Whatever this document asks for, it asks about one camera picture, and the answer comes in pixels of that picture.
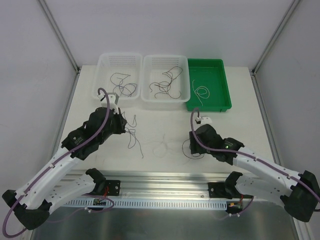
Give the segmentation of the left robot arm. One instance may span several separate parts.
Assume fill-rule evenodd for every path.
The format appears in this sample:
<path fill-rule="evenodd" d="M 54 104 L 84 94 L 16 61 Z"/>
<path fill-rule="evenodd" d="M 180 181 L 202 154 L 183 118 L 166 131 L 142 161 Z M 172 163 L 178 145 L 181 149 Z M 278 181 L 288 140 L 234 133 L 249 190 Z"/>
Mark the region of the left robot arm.
<path fill-rule="evenodd" d="M 55 210 L 74 198 L 103 196 L 110 190 L 96 168 L 88 169 L 66 186 L 56 185 L 111 135 L 124 134 L 126 124 L 120 108 L 97 108 L 82 126 L 67 135 L 52 159 L 26 185 L 3 193 L 2 199 L 26 230 L 41 226 Z"/>

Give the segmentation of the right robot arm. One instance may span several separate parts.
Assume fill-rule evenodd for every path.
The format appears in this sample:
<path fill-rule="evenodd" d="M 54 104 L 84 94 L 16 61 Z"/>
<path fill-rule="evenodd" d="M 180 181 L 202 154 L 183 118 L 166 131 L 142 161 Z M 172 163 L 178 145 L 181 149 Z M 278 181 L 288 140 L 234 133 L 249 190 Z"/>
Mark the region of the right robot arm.
<path fill-rule="evenodd" d="M 257 156 L 242 142 L 222 138 L 209 124 L 189 132 L 191 154 L 208 154 L 219 162 L 244 169 L 254 177 L 233 171 L 223 183 L 213 183 L 210 189 L 220 198 L 240 195 L 272 202 L 293 218 L 309 222 L 320 210 L 320 186 L 310 171 L 299 173 Z"/>

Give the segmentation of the green plastic tray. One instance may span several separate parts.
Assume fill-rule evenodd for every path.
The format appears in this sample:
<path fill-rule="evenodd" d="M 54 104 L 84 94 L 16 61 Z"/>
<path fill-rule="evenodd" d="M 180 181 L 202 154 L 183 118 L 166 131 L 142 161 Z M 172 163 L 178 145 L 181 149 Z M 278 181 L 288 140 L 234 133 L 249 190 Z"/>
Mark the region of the green plastic tray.
<path fill-rule="evenodd" d="M 186 109 L 226 112 L 232 107 L 224 63 L 221 59 L 188 59 L 190 99 Z"/>

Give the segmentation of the left white mesh basket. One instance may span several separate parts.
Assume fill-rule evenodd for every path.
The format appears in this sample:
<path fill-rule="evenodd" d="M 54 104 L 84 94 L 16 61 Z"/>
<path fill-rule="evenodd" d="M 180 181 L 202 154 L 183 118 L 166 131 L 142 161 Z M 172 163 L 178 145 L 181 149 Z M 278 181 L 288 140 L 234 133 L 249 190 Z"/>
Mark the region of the left white mesh basket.
<path fill-rule="evenodd" d="M 98 88 L 103 88 L 119 96 L 119 107 L 135 106 L 140 97 L 142 68 L 143 57 L 138 53 L 103 53 L 92 80 L 92 98 L 98 100 Z"/>

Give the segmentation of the white mesh basket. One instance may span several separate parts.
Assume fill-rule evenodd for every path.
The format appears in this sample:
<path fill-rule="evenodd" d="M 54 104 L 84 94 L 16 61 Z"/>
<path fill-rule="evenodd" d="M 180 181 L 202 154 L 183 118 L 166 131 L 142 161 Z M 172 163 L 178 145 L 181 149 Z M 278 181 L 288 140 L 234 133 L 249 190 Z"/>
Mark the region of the white mesh basket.
<path fill-rule="evenodd" d="M 92 80 L 92 98 L 98 100 L 98 88 L 103 88 L 119 96 L 119 107 L 135 106 L 140 97 L 142 68 L 143 57 L 138 53 L 103 53 Z"/>
<path fill-rule="evenodd" d="M 140 97 L 148 110 L 178 110 L 190 100 L 188 59 L 183 55 L 143 58 Z"/>

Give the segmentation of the middle white mesh basket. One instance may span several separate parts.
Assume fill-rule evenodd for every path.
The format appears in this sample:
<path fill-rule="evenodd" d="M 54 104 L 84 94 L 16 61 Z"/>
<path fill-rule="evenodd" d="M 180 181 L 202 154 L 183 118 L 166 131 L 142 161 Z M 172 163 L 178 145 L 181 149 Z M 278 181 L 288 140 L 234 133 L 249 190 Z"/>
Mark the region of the middle white mesh basket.
<path fill-rule="evenodd" d="M 140 97 L 148 110 L 178 110 L 190 100 L 188 59 L 183 55 L 143 58 Z"/>

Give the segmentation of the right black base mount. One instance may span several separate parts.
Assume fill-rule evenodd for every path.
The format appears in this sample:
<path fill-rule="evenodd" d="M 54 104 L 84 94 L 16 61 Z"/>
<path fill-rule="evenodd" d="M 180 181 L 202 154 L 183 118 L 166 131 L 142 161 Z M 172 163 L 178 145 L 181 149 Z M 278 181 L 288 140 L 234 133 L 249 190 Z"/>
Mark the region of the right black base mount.
<path fill-rule="evenodd" d="M 207 186 L 209 198 L 229 198 L 223 182 L 208 182 Z"/>

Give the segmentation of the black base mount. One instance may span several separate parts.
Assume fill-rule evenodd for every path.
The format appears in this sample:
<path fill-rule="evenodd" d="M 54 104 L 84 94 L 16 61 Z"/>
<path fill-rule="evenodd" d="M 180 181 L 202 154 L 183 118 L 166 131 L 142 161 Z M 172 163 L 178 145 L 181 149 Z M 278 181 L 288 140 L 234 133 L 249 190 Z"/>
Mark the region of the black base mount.
<path fill-rule="evenodd" d="M 119 196 L 121 189 L 120 180 L 107 179 L 104 185 L 104 196 Z"/>
<path fill-rule="evenodd" d="M 223 182 L 208 182 L 207 186 L 209 198 L 229 198 Z"/>

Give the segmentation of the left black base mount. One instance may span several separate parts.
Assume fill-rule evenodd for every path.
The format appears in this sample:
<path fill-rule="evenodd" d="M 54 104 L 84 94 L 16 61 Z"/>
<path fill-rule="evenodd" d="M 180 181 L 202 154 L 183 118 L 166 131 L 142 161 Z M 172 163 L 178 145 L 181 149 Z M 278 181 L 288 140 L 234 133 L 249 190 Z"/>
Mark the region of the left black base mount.
<path fill-rule="evenodd" d="M 104 185 L 104 196 L 119 196 L 121 189 L 120 180 L 107 179 Z"/>

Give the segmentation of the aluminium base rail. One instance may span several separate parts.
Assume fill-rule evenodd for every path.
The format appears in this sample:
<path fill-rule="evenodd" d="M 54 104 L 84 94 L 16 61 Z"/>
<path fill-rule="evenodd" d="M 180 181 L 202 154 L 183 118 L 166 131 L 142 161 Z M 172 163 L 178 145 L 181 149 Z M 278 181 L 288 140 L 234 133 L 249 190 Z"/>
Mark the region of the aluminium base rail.
<path fill-rule="evenodd" d="M 107 180 L 119 180 L 122 199 L 208 200 L 209 182 L 223 182 L 227 173 L 169 173 L 107 171 Z"/>

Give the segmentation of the left aluminium frame post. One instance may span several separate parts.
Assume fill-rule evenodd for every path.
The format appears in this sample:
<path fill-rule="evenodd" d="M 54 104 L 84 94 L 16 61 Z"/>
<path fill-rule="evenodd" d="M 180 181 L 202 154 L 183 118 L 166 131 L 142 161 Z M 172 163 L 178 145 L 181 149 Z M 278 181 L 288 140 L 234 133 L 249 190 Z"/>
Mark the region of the left aluminium frame post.
<path fill-rule="evenodd" d="M 76 74 L 79 73 L 79 71 L 81 70 L 81 68 L 79 67 L 79 65 L 77 64 L 75 57 L 73 56 L 65 38 L 63 33 L 61 32 L 54 15 L 52 14 L 47 1 L 46 0 L 37 0 L 36 1 L 39 5 L 39 7 L 41 8 L 45 18 L 48 21 L 49 26 L 51 27 L 55 37 L 57 38 L 58 43 L 60 44 L 65 56 L 68 59 L 68 62 L 70 63 L 72 69 L 75 71 Z"/>

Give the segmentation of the aluminium frame post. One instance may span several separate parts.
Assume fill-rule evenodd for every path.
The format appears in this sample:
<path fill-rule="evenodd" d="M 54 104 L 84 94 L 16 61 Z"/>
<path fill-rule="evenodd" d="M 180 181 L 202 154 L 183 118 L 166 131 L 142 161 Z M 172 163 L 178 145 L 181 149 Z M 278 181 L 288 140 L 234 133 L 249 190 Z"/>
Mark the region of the aluminium frame post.
<path fill-rule="evenodd" d="M 81 68 L 79 67 L 79 65 L 77 64 L 75 57 L 73 56 L 65 38 L 63 33 L 61 32 L 54 15 L 52 14 L 47 1 L 46 0 L 37 0 L 36 1 L 39 5 L 39 7 L 41 8 L 45 18 L 48 21 L 49 26 L 51 27 L 55 37 L 57 38 L 58 43 L 60 44 L 65 56 L 68 59 L 68 62 L 70 63 L 72 69 L 75 71 L 76 74 L 79 73 L 79 71 L 81 70 Z"/>
<path fill-rule="evenodd" d="M 302 0 L 292 0 L 289 4 L 289 7 L 285 11 L 284 15 L 282 16 L 279 24 L 277 25 L 276 29 L 274 30 L 271 38 L 267 42 L 267 45 L 265 46 L 264 50 L 262 51 L 257 63 L 254 65 L 254 67 L 251 70 L 251 73 L 253 76 L 257 74 L 259 69 L 261 68 L 262 64 L 264 63 L 265 59 L 267 58 L 268 54 L 272 51 L 274 45 L 277 43 L 280 35 L 285 30 L 288 22 L 291 20 L 295 12 L 297 11 L 297 8 L 299 5 L 303 2 Z"/>

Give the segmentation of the right aluminium frame post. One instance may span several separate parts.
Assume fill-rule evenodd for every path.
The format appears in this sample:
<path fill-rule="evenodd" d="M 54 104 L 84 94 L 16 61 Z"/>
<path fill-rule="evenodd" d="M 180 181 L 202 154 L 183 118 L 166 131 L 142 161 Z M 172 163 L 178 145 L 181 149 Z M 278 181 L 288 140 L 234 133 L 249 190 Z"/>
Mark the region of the right aluminium frame post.
<path fill-rule="evenodd" d="M 262 51 L 257 63 L 254 65 L 254 67 L 251 70 L 251 73 L 253 76 L 257 74 L 259 69 L 261 68 L 262 64 L 264 63 L 265 59 L 267 58 L 268 54 L 272 51 L 274 45 L 277 43 L 280 35 L 285 30 L 288 22 L 291 20 L 295 12 L 297 11 L 297 8 L 299 5 L 303 2 L 302 0 L 292 0 L 289 4 L 289 7 L 285 11 L 284 15 L 282 16 L 279 24 L 277 25 L 276 29 L 274 30 L 271 38 L 267 42 L 267 45 L 265 46 L 264 50 Z"/>

